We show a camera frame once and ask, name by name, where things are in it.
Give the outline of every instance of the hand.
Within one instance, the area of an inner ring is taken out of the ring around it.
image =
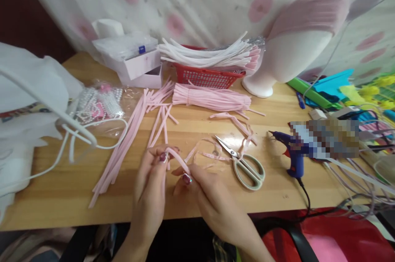
[[[249,261],[274,261],[262,242],[250,217],[237,205],[226,185],[217,174],[209,173],[199,166],[189,166],[191,178],[182,167],[172,172],[182,177],[176,184],[174,195],[183,189],[196,198],[203,219],[223,241],[239,248]]]
[[[160,145],[148,148],[142,159],[133,191],[130,231],[114,261],[145,261],[149,247],[163,221],[165,211],[165,179],[167,147],[179,153],[177,147]]]

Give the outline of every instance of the scissors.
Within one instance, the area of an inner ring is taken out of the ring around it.
[[[244,154],[244,158],[249,158],[253,161],[259,168],[259,172],[257,172],[248,162],[242,158],[240,158],[239,154],[233,151],[222,139],[215,136],[218,142],[225,148],[225,150],[232,156],[233,160],[233,169],[235,170],[236,177],[239,179],[240,183],[247,189],[256,191],[260,187],[262,187],[262,183],[265,180],[265,169],[258,159],[255,157]],[[241,168],[244,173],[254,182],[254,185],[251,186],[248,183],[244,182],[243,178],[240,176],[239,168]]]

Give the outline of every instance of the hot glue gun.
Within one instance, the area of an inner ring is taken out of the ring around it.
[[[291,168],[287,170],[288,174],[293,178],[301,178],[304,172],[304,148],[301,148],[300,150],[291,149],[290,143],[294,143],[295,139],[293,139],[289,134],[285,134],[283,132],[272,132],[270,130],[269,132],[275,137],[277,141],[280,141],[285,145],[285,147],[287,147],[287,151],[284,152],[284,155],[291,159]]]

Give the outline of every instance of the pink polka dot curtain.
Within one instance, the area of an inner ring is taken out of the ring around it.
[[[126,32],[215,47],[267,35],[282,8],[293,0],[40,0],[78,50],[96,55],[91,22],[110,18]],[[354,68],[356,84],[395,69],[395,0],[352,0],[342,41],[325,75]],[[301,76],[314,78],[326,64],[341,32]]]

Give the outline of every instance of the wooden tabletop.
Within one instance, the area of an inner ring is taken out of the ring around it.
[[[64,67],[77,79],[90,84],[94,79],[118,83],[115,72],[95,62],[87,53],[81,52],[64,63]],[[232,90],[246,93],[240,81]],[[237,181],[232,167],[227,162],[218,162],[209,168],[217,172],[227,183],[234,197],[248,213],[283,211],[306,208],[305,196],[297,181],[289,177],[286,169],[290,160],[282,155],[285,146],[268,139],[267,131],[289,133],[289,121],[309,120],[308,110],[299,108],[293,89],[286,84],[277,83],[270,98],[252,97],[251,108],[266,114],[266,117],[247,112],[248,123],[257,134],[258,145],[250,144],[248,153],[260,160],[266,171],[266,179],[259,191],[244,189]],[[177,105],[172,108],[172,115],[180,122],[175,125],[167,121],[169,143],[181,149],[184,158],[195,144],[214,134],[238,149],[244,138],[243,134],[230,120],[209,120],[214,111],[195,107]],[[99,199],[93,209],[88,209],[92,198],[92,189],[100,178],[112,150],[95,149],[76,165],[68,163],[68,147],[59,165],[51,172],[33,179],[29,186],[16,194],[15,203],[7,210],[0,230],[20,230],[32,228],[51,228],[90,224],[127,222],[131,218],[132,190],[141,155],[146,149],[156,111],[145,115],[139,132],[122,164],[116,183],[111,185]],[[42,172],[52,165],[58,153],[61,141],[47,139],[49,145],[35,149],[32,174]],[[98,143],[110,146],[116,139],[98,137]],[[163,136],[158,143],[164,142]],[[88,147],[86,143],[76,140],[76,156]],[[210,143],[202,143],[200,150],[212,152]],[[197,157],[197,163],[207,166],[212,159]],[[172,162],[172,170],[178,163]],[[306,158],[304,160],[304,185],[311,198],[311,206],[330,207],[338,205],[347,198],[345,190],[318,163]],[[196,205],[187,195],[172,196],[172,189],[177,178],[170,173],[167,176],[165,219],[198,217]]]

